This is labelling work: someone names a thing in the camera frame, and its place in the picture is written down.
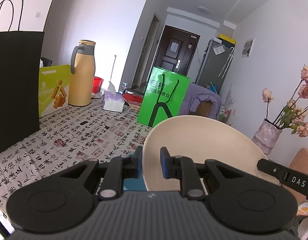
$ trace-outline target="gray refrigerator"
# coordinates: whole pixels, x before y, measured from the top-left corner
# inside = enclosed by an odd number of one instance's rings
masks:
[[[212,39],[209,41],[208,50],[199,69],[195,84],[206,87],[206,85],[211,86],[212,83],[216,86],[217,93],[219,93],[230,67],[235,45],[227,42],[222,46],[225,51],[216,54],[219,51],[215,52],[214,48],[221,46],[217,40],[218,39]]]

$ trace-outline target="red bucket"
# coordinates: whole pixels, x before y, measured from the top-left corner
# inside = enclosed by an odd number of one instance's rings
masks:
[[[103,83],[102,78],[94,77],[92,92],[95,93],[95,94],[98,93],[100,91],[100,87],[101,87],[102,83]]]

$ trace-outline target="green and white box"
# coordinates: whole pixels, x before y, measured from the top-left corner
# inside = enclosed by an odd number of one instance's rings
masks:
[[[70,75],[70,65],[41,67],[39,69],[39,117],[68,106]]]

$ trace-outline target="dark brown door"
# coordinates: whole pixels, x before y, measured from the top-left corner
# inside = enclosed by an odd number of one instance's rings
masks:
[[[165,26],[154,66],[186,76],[198,39],[199,35]]]

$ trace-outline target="vase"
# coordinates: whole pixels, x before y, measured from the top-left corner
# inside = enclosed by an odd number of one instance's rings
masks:
[[[264,119],[263,123],[254,134],[252,142],[255,143],[265,155],[269,155],[274,148],[282,130],[267,119]]]

